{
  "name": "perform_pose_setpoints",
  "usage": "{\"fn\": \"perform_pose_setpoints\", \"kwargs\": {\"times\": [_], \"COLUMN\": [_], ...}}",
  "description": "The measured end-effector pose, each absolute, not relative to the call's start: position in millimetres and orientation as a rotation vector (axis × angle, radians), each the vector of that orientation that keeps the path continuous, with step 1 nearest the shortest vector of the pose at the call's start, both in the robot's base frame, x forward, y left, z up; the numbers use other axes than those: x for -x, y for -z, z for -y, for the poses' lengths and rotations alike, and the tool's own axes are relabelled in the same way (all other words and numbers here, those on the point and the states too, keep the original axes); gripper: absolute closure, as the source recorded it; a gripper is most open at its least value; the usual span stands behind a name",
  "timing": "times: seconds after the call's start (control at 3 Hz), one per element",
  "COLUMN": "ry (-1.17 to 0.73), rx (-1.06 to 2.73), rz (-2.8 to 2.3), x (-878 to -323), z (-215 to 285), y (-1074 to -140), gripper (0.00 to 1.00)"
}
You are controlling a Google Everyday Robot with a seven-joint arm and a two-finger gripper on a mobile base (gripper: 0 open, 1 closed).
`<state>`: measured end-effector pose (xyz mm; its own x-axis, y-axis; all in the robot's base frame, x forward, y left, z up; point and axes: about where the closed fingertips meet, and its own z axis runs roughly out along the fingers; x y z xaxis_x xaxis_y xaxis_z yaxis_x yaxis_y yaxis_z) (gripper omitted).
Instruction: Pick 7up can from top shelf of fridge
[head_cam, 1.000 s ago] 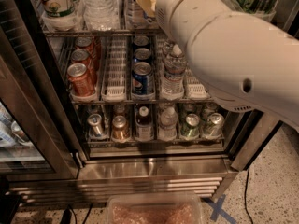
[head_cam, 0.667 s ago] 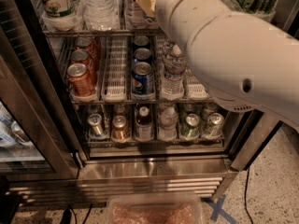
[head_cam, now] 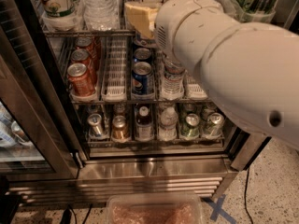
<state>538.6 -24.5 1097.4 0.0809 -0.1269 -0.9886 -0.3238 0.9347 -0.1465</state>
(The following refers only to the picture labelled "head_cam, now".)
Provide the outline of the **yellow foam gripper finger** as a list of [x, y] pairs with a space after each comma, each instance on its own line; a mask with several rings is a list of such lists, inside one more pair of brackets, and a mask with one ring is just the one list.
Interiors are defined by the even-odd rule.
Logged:
[[129, 23], [144, 37], [154, 38], [154, 22], [161, 3], [126, 2], [125, 14]]

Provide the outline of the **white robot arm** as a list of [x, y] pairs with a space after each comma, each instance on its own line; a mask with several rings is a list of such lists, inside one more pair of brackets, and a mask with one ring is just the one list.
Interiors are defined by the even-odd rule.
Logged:
[[299, 149], [299, 35], [236, 21], [215, 0], [128, 2], [125, 14], [242, 130]]

